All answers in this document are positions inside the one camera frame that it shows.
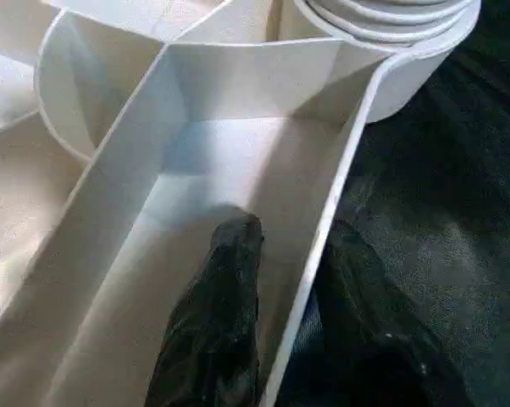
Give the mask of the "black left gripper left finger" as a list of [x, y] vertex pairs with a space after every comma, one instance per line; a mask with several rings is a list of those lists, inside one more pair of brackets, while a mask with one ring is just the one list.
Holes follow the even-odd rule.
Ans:
[[170, 315], [147, 406], [255, 404], [263, 240], [254, 214], [216, 227], [200, 270]]

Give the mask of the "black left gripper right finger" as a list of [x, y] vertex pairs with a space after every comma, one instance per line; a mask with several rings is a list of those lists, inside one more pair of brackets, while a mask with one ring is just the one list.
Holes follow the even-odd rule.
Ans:
[[331, 228], [277, 398], [279, 406], [460, 406], [441, 340], [347, 222]]

